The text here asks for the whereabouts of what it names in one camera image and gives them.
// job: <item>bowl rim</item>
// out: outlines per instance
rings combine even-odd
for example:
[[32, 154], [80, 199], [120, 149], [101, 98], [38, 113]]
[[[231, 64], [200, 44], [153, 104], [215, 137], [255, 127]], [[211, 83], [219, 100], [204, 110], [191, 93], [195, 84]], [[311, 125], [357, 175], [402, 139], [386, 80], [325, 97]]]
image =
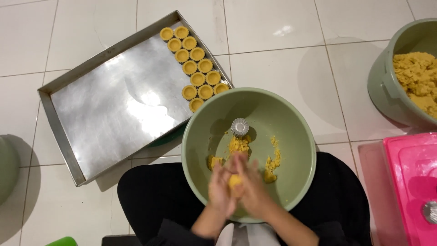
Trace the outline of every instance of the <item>bowl rim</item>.
[[[227, 90], [224, 91], [218, 95], [213, 96], [212, 98], [210, 98], [209, 100], [207, 100], [197, 111], [196, 113], [193, 114], [193, 116], [191, 117], [191, 119], [188, 122], [188, 125], [184, 131], [184, 135], [182, 137], [182, 145], [181, 145], [181, 160], [182, 160], [182, 168], [184, 170], [184, 175], [185, 178], [187, 179], [188, 185], [190, 186], [191, 190], [193, 191], [193, 193], [196, 195], [196, 197], [204, 204], [207, 204], [207, 200], [200, 194], [199, 190], [197, 189], [197, 187], [194, 185], [191, 177], [190, 177], [190, 173], [188, 171], [188, 167], [187, 167], [187, 157], [185, 155], [185, 148], [186, 148], [186, 144], [187, 144], [187, 133], [188, 131], [191, 129], [191, 126], [194, 122], [194, 120], [197, 118], [197, 116], [199, 115], [199, 113], [204, 110], [206, 107], [206, 105], [210, 104], [211, 102], [213, 102], [214, 100], [217, 100], [218, 98], [225, 96], [227, 94], [232, 94], [232, 93], [238, 93], [240, 91], [251, 91], [251, 92], [258, 92], [258, 93], [263, 93], [263, 94], [267, 94], [268, 96], [271, 96], [279, 101], [281, 101], [282, 103], [284, 103], [284, 105], [286, 105], [289, 109], [291, 109], [296, 116], [300, 119], [300, 121], [303, 124], [303, 127], [305, 129], [305, 132], [309, 138], [310, 144], [311, 144], [311, 170], [310, 170], [310, 174], [308, 176], [308, 179], [305, 182], [305, 185], [303, 186], [302, 190], [299, 192], [299, 194], [296, 196], [296, 198], [292, 201], [290, 201], [286, 206], [284, 206], [284, 209], [286, 209], [287, 211], [290, 211], [292, 208], [294, 208], [301, 200], [302, 198], [305, 196], [305, 194], [308, 192], [309, 187], [311, 186], [312, 180], [314, 178], [314, 173], [316, 172], [316, 143], [314, 141], [314, 137], [313, 134], [311, 132], [311, 129], [308, 126], [308, 123], [306, 122], [306, 120], [304, 119], [304, 117], [302, 116], [302, 114], [287, 100], [285, 100], [283, 97], [267, 91], [267, 90], [263, 90], [263, 89], [259, 89], [259, 88], [252, 88], [252, 87], [242, 87], [242, 88], [234, 88], [231, 90]], [[230, 217], [231, 221], [236, 221], [236, 222], [240, 222], [240, 223], [262, 223], [264, 222], [261, 219], [255, 219], [252, 217], [246, 217], [246, 218], [237, 218], [234, 217], [233, 215]]]

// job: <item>bucket handle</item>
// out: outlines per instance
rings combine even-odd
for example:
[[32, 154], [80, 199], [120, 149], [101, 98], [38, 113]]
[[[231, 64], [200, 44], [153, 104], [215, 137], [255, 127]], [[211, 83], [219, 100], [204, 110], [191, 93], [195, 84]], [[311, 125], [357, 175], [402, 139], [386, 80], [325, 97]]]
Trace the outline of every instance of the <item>bucket handle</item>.
[[388, 91], [388, 94], [390, 94], [390, 97], [393, 99], [399, 98], [399, 90], [396, 88], [395, 81], [397, 79], [393, 79], [392, 75], [390, 73], [386, 73], [382, 77], [382, 84], [385, 86], [385, 88]]

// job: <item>black pants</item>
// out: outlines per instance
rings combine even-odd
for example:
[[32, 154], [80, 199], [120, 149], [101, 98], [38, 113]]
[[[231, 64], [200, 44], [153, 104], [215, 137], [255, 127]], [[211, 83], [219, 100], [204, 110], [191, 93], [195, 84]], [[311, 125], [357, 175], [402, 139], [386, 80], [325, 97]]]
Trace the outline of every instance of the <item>black pants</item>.
[[[157, 235], [163, 218], [189, 229], [204, 208], [191, 191], [181, 163], [130, 169], [118, 183], [118, 198], [142, 244]], [[313, 182], [290, 213], [310, 228], [338, 221], [347, 238], [361, 246], [372, 245], [369, 205], [361, 183], [331, 154], [317, 153]]]

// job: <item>yellow dough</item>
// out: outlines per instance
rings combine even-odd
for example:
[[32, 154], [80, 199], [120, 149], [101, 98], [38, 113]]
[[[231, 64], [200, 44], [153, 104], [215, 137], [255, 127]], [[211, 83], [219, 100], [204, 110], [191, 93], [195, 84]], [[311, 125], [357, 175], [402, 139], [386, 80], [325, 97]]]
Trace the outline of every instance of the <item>yellow dough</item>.
[[281, 151], [278, 148], [278, 142], [276, 140], [276, 137], [271, 137], [270, 141], [274, 147], [274, 159], [272, 160], [272, 158], [268, 156], [266, 160], [264, 182], [266, 182], [267, 184], [277, 179], [276, 175], [273, 174], [273, 170], [275, 170], [281, 163]]
[[194, 61], [186, 61], [182, 64], [182, 71], [184, 71], [186, 75], [194, 74], [194, 72], [197, 71], [197, 64]]
[[395, 55], [393, 66], [408, 97], [437, 119], [437, 59], [422, 52]]
[[190, 104], [189, 104], [190, 110], [193, 113], [195, 113], [200, 108], [200, 106], [202, 106], [202, 104], [203, 104], [202, 99], [194, 98], [193, 100], [190, 101]]
[[232, 154], [235, 151], [248, 152], [250, 142], [252, 142], [252, 139], [247, 134], [244, 135], [244, 137], [232, 136], [231, 141], [229, 142], [229, 153]]
[[223, 164], [223, 158], [218, 156], [209, 155], [208, 156], [208, 168], [209, 170], [212, 170], [216, 163], [219, 163], [220, 165]]
[[214, 87], [214, 94], [217, 95], [218, 93], [222, 93], [222, 92], [227, 91], [227, 90], [229, 90], [228, 85], [220, 83]]
[[201, 86], [199, 88], [198, 91], [199, 97], [201, 99], [207, 100], [210, 99], [212, 97], [212, 95], [214, 94], [212, 87], [208, 84], [204, 84], [203, 86]]
[[188, 36], [188, 29], [186, 27], [184, 27], [184, 26], [178, 26], [174, 30], [174, 35], [178, 39], [184, 39], [184, 38], [186, 38]]
[[196, 47], [190, 51], [190, 57], [194, 61], [200, 61], [205, 57], [205, 51], [200, 47]]
[[167, 41], [173, 37], [173, 29], [166, 27], [160, 31], [160, 37], [162, 40]]
[[194, 49], [196, 45], [197, 45], [196, 39], [191, 36], [184, 38], [184, 40], [182, 41], [182, 46], [184, 47], [184, 49], [187, 50]]
[[170, 39], [167, 43], [167, 47], [171, 52], [180, 50], [181, 46], [181, 42], [178, 39]]
[[241, 178], [238, 174], [232, 174], [228, 181], [228, 186], [233, 189], [237, 184], [241, 184]]
[[196, 95], [197, 89], [193, 85], [187, 85], [182, 89], [182, 96], [187, 100], [195, 98]]
[[212, 69], [212, 61], [210, 59], [201, 59], [199, 61], [199, 71], [207, 73]]
[[205, 75], [203, 75], [203, 73], [194, 73], [191, 77], [190, 77], [190, 82], [192, 85], [194, 86], [201, 86], [205, 83]]
[[186, 49], [180, 49], [180, 50], [176, 51], [176, 53], [174, 54], [174, 58], [176, 59], [176, 61], [178, 61], [180, 63], [184, 63], [184, 62], [188, 61], [189, 57], [190, 57], [190, 54], [189, 54], [188, 50], [186, 50]]
[[222, 76], [217, 71], [210, 71], [206, 74], [206, 83], [210, 85], [216, 85], [220, 83]]

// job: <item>person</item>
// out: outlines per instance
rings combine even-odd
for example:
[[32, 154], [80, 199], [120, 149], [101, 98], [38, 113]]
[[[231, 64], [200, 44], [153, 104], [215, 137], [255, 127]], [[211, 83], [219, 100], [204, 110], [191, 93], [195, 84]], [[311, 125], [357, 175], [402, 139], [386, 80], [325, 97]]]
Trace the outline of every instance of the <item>person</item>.
[[[147, 246], [372, 245], [366, 195], [342, 161], [318, 152], [312, 184], [290, 212], [267, 193], [257, 166], [242, 153], [231, 155], [226, 167], [215, 165], [206, 206], [191, 191], [181, 163], [130, 169], [119, 181], [118, 197], [132, 229]], [[242, 182], [229, 189], [232, 174]], [[227, 222], [238, 204], [266, 224], [246, 225], [246, 233], [238, 233], [245, 225]]]

